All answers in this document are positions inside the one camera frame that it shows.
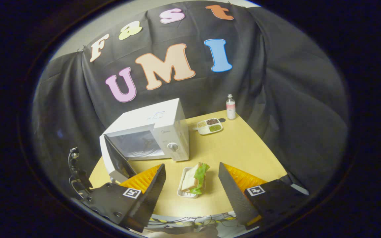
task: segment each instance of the microwave dial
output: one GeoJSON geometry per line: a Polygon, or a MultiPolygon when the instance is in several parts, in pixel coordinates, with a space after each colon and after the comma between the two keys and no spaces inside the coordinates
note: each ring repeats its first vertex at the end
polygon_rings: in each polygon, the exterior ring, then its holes
{"type": "Polygon", "coordinates": [[[167,147],[171,149],[171,151],[173,152],[176,152],[176,150],[179,148],[179,146],[176,143],[170,143],[167,145],[167,147]]]}

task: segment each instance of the wooden table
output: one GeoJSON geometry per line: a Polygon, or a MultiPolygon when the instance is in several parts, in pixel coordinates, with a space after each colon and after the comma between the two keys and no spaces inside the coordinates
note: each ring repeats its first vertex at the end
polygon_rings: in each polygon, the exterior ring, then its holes
{"type": "MultiPolygon", "coordinates": [[[[236,115],[228,120],[226,111],[186,119],[189,126],[190,158],[188,161],[174,162],[171,159],[150,161],[129,161],[136,173],[158,164],[165,164],[167,178],[154,209],[154,214],[171,217],[197,217],[221,214],[233,210],[218,178],[219,163],[223,162],[257,176],[265,181],[278,179],[287,173],[277,158],[248,124],[236,115]],[[214,134],[200,135],[192,128],[199,121],[210,118],[226,118],[223,130],[214,134]],[[180,178],[185,167],[204,162],[210,166],[206,174],[207,188],[195,199],[177,195],[180,178]]],[[[105,169],[103,158],[95,166],[90,181],[99,188],[110,177],[105,169]]]]}

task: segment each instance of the bread slice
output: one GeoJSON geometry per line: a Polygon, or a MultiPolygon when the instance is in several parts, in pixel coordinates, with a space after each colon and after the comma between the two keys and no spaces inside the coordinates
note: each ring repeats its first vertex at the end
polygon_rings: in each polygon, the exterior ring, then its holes
{"type": "Polygon", "coordinates": [[[198,163],[192,169],[188,170],[182,182],[182,188],[180,190],[186,192],[198,186],[198,180],[194,178],[196,170],[202,166],[202,163],[198,163]]]}

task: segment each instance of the green food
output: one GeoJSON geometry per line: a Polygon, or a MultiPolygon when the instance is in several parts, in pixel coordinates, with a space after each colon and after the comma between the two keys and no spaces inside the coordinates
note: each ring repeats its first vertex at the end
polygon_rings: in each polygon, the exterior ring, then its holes
{"type": "Polygon", "coordinates": [[[207,172],[207,170],[209,168],[210,168],[210,166],[208,166],[208,164],[202,163],[201,167],[199,167],[196,170],[195,175],[193,177],[198,180],[198,186],[196,188],[191,188],[189,191],[190,193],[202,194],[201,188],[202,188],[202,185],[204,183],[205,173],[207,172]]]}
{"type": "Polygon", "coordinates": [[[221,129],[221,126],[220,126],[220,125],[213,125],[213,126],[210,126],[210,131],[218,131],[219,129],[221,129]]]}

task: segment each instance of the microwave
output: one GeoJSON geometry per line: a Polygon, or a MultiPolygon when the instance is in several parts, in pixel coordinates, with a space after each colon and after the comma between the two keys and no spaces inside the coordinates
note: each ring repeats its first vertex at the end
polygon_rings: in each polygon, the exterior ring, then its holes
{"type": "Polygon", "coordinates": [[[130,160],[189,160],[189,129],[180,99],[123,113],[100,136],[100,145],[112,181],[136,174],[130,160]]]}

